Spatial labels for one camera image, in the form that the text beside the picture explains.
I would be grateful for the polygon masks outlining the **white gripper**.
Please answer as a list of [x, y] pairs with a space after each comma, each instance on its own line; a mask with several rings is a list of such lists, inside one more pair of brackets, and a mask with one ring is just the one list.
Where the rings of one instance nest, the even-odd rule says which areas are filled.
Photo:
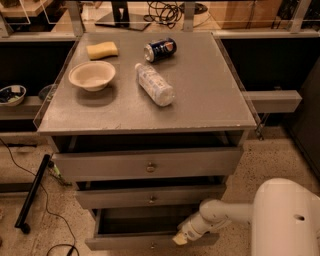
[[228, 218], [207, 220], [197, 212], [178, 225], [178, 232], [172, 240], [176, 245], [182, 246], [188, 241], [200, 239], [206, 233], [214, 233], [230, 223]]

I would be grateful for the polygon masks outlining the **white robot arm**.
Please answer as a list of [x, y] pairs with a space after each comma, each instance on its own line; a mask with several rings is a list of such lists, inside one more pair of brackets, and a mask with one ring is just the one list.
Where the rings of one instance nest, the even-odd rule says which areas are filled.
[[204, 200], [173, 241], [185, 245], [232, 222], [251, 227], [251, 256], [320, 256], [320, 197], [283, 178], [264, 182], [251, 203]]

